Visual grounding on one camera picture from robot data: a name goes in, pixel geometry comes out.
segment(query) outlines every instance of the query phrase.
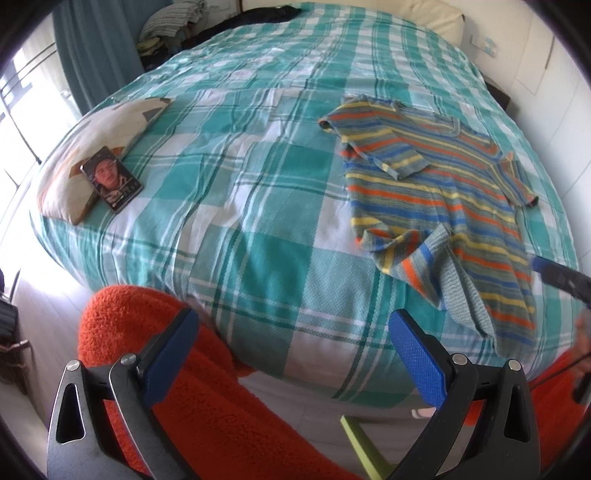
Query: metal screw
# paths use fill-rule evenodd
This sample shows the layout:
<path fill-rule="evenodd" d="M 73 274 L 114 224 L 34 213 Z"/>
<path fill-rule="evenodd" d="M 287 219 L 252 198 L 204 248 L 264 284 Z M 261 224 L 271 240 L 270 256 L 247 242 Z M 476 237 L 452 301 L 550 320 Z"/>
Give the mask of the metal screw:
<path fill-rule="evenodd" d="M 69 370 L 70 372 L 73 372 L 75 370 L 78 370 L 78 367 L 79 366 L 80 366 L 80 361 L 78 361 L 78 360 L 70 360 L 66 364 L 66 369 Z"/>
<path fill-rule="evenodd" d="M 135 353 L 126 353 L 124 356 L 121 357 L 121 364 L 132 365 L 135 363 L 136 358 L 137 356 Z"/>
<path fill-rule="evenodd" d="M 466 365 L 468 363 L 468 357 L 462 353 L 454 353 L 452 355 L 452 362 L 456 365 Z"/>
<path fill-rule="evenodd" d="M 513 371 L 518 372 L 521 370 L 521 364 L 517 360 L 509 360 L 509 368 Z"/>

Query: cream cushion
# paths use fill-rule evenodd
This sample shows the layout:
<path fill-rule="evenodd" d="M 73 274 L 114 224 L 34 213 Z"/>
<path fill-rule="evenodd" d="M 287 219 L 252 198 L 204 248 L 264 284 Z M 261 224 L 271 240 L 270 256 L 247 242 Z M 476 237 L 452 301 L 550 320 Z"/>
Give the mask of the cream cushion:
<path fill-rule="evenodd" d="M 74 225 L 81 222 L 98 194 L 80 167 L 105 146 L 122 160 L 170 102 L 166 98 L 132 100 L 84 116 L 35 179 L 40 213 Z"/>

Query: blue gripper pad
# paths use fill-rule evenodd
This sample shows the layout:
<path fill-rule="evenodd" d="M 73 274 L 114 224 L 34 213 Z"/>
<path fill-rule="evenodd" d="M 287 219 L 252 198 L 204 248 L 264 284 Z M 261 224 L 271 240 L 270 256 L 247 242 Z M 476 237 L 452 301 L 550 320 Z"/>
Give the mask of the blue gripper pad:
<path fill-rule="evenodd" d="M 187 359 L 199 332 L 199 318 L 194 310 L 187 309 L 187 314 L 177 325 L 176 329 L 144 374 L 142 400 L 144 405 L 152 408 L 154 404 L 162 402 L 178 372 Z"/>
<path fill-rule="evenodd" d="M 396 310 L 390 315 L 388 322 L 390 340 L 423 400 L 435 408 L 440 408 L 447 396 L 445 373 L 423 345 L 419 338 L 420 333 L 413 331 L 405 317 L 410 318 L 422 333 L 406 310 Z"/>

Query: teal plaid bedspread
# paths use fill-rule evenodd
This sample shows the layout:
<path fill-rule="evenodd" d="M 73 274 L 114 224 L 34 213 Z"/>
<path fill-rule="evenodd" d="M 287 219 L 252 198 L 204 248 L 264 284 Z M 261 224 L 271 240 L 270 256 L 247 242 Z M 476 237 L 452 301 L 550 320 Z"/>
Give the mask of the teal plaid bedspread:
<path fill-rule="evenodd" d="M 517 126 L 458 49 L 362 8 L 303 4 L 283 24 L 239 27 L 176 55 L 107 99 L 174 102 L 125 157 L 145 186 L 120 214 L 78 226 L 31 221 L 40 242 L 92 290 L 137 284 L 189 300 L 232 351 L 275 377 L 345 401 L 393 406 L 413 384 L 388 340 L 406 308 L 450 352 L 500 365 L 490 338 L 380 273 L 355 245 L 339 140 L 318 119 L 345 94 L 397 98 L 455 116 L 514 150 L 539 207 L 520 211 L 528 253 L 577 267 L 558 195 Z M 578 305 L 532 283 L 531 378 L 571 344 Z"/>

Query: chair leg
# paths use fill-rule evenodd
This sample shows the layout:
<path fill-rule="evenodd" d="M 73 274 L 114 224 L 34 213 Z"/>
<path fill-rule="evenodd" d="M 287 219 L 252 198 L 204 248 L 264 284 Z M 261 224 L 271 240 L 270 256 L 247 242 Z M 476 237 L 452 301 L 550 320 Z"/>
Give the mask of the chair leg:
<path fill-rule="evenodd" d="M 356 418 L 343 415 L 340 418 L 340 424 L 343 426 L 370 480 L 385 480 L 392 473 L 395 465 L 391 465 L 386 461 L 363 431 Z"/>

